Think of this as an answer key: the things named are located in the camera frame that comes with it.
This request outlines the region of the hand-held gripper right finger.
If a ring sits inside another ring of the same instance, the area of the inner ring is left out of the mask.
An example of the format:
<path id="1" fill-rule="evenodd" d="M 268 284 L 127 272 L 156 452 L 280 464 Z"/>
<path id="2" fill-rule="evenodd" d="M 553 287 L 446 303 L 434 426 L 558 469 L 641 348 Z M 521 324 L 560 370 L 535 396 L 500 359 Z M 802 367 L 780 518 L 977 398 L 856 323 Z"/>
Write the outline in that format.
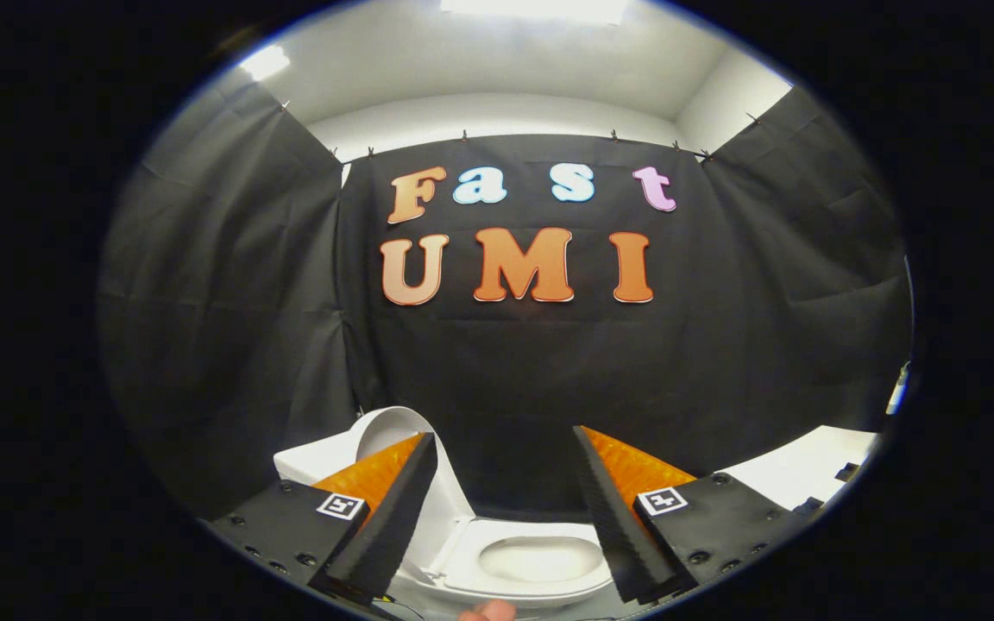
<path id="1" fill-rule="evenodd" d="M 652 604 L 756 561 L 823 507 L 786 508 L 726 472 L 695 477 L 583 425 L 577 480 L 624 602 Z"/>

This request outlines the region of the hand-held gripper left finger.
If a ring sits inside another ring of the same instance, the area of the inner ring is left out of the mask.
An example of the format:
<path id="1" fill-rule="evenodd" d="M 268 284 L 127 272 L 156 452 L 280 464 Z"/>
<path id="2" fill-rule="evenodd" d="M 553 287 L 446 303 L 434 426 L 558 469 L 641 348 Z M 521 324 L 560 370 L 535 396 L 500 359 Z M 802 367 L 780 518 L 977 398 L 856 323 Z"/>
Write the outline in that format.
<path id="1" fill-rule="evenodd" d="M 413 434 L 320 482 L 280 480 L 205 526 L 300 588 L 370 605 L 409 549 L 437 458 L 433 433 Z"/>

